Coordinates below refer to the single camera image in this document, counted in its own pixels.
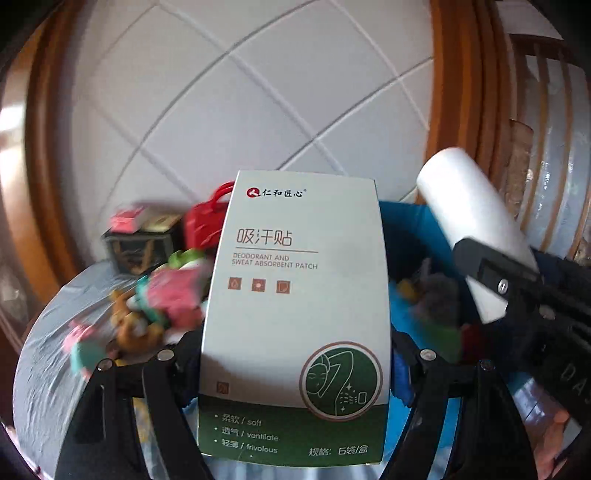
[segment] pink toy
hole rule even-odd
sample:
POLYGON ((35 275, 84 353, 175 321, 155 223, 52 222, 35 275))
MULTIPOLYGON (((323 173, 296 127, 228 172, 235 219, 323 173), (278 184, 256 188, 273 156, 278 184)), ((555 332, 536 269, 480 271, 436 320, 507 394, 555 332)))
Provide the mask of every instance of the pink toy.
POLYGON ((148 305, 163 310, 170 323, 181 329, 195 329, 203 321, 199 268, 163 268, 150 276, 148 305))
POLYGON ((70 354, 76 343, 91 338, 96 332, 94 325, 84 325, 76 320, 70 322, 70 327, 72 331, 66 335, 61 344, 61 349, 67 354, 70 354))
POLYGON ((117 210, 111 217, 111 232, 135 233, 151 215, 150 209, 142 206, 117 210))

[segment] green circular illustration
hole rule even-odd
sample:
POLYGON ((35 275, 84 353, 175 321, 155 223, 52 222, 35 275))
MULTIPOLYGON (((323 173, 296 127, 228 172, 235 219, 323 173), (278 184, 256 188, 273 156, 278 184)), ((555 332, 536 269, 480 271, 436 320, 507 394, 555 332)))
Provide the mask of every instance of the green circular illustration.
POLYGON ((362 415, 382 389, 382 369, 375 355, 357 343, 331 343, 316 351, 300 375, 306 406, 326 420, 362 415))

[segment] red toy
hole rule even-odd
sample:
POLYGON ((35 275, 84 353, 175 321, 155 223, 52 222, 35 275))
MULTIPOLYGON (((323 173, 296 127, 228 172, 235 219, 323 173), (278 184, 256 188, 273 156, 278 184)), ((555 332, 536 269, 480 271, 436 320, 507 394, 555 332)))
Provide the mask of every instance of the red toy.
POLYGON ((207 250, 217 247, 228 209, 228 202, 218 200, 231 193, 233 188, 233 181, 223 184, 208 201, 198 203, 187 212, 184 218, 187 249, 207 250))

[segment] white cylindrical roll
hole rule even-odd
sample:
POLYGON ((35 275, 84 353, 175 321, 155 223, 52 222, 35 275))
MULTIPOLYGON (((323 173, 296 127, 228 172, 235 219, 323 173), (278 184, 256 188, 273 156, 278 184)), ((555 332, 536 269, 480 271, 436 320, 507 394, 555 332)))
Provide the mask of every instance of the white cylindrical roll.
MULTIPOLYGON (((538 271, 525 236, 499 193, 461 148, 447 148, 425 163, 417 178, 448 243, 473 238, 538 271)), ((505 316, 507 302, 472 278, 466 279, 484 323, 505 316)))

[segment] white product box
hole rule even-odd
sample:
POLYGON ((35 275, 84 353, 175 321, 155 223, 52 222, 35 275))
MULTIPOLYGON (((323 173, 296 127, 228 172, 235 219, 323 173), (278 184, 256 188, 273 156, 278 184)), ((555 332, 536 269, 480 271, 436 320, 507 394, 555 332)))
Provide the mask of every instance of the white product box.
POLYGON ((391 337, 373 180, 238 174, 201 362, 203 453, 288 466, 381 461, 391 337))

